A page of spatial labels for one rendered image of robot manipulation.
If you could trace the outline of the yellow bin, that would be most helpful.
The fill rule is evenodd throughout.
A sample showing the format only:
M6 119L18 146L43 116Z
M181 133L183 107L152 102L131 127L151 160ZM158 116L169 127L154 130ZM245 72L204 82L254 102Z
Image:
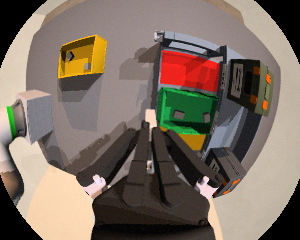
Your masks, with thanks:
M104 73L106 47L107 41L98 35L88 36L62 45L58 79L76 75ZM72 61L68 61L66 57L69 51L72 51L75 56ZM85 63L92 63L91 70L84 70Z

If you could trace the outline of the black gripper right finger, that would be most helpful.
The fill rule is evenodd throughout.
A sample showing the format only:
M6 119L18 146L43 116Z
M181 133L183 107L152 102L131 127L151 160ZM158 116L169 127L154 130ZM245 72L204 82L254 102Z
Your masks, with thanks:
M174 130L162 131L155 110L150 110L150 114L154 173L160 175L164 204L176 208L185 198L173 161L188 183L209 200L224 182L224 177L208 167ZM169 155L173 161L170 161Z

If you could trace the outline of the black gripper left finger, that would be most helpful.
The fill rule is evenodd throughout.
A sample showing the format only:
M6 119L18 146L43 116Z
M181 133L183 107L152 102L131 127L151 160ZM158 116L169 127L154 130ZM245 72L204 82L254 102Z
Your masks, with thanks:
M94 164L77 173L76 180L93 200L108 189L108 185L136 147L123 191L123 200L129 208L142 205L150 124L150 110L146 109L146 120L141 122L140 130L128 128Z

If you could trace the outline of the green bin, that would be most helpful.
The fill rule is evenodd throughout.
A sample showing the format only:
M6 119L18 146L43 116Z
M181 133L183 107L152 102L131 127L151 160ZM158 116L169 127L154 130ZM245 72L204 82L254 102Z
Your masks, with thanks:
M159 124L161 127L173 129L179 134L209 135L218 98L218 96L202 92L162 87ZM183 120L173 118L175 109L185 113ZM208 123L203 122L202 113L205 112L210 113L210 122Z

